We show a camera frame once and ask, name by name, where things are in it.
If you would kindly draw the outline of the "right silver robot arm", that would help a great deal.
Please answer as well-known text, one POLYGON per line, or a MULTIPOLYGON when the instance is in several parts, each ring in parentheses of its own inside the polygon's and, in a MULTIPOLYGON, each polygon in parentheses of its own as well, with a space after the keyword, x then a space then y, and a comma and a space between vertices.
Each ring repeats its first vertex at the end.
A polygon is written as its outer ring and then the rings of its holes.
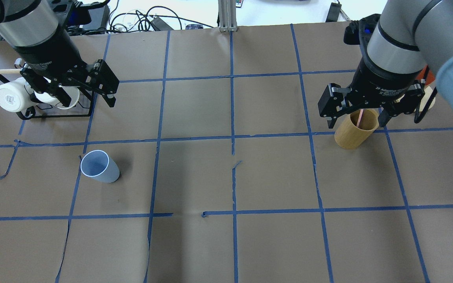
POLYGON ((332 129, 336 120, 365 108, 381 108, 384 127, 400 114, 415 113, 419 123, 425 67, 435 75, 435 94, 453 109, 453 0, 389 0, 381 14, 350 22, 347 45, 362 54, 354 78, 342 88, 330 83, 319 102, 319 115, 332 129))

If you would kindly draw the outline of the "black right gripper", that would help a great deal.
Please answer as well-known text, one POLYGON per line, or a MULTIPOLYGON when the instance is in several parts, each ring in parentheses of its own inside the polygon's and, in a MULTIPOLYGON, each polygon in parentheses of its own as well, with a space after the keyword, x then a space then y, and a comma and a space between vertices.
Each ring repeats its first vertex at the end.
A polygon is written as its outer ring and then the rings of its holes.
POLYGON ((327 84, 318 101, 318 111, 327 120, 328 128, 333 129, 341 116, 362 108, 383 108, 378 117, 380 127, 400 114, 414 113, 425 95, 425 81, 416 81, 415 74, 386 75, 378 75, 361 59, 350 87, 327 84))

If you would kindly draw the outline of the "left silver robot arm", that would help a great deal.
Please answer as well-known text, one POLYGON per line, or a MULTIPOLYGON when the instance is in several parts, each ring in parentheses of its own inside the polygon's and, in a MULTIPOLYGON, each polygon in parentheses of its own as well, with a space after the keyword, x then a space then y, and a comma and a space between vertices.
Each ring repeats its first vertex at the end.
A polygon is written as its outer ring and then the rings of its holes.
POLYGON ((68 107, 72 99, 64 87, 80 87, 115 106, 119 79, 106 61, 83 61, 47 1, 0 0, 0 36, 26 62, 20 74, 36 93, 68 107))

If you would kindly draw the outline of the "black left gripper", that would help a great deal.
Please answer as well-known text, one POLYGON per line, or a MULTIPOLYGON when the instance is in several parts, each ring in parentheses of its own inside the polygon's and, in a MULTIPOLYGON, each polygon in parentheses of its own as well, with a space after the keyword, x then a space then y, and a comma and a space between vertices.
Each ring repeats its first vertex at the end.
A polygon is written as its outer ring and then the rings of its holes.
POLYGON ((108 107, 115 106, 118 77, 104 60, 85 63, 65 30, 55 30, 39 44, 14 45, 14 50, 27 63, 20 74, 40 102, 74 107, 78 102, 75 87, 80 87, 101 95, 108 107))

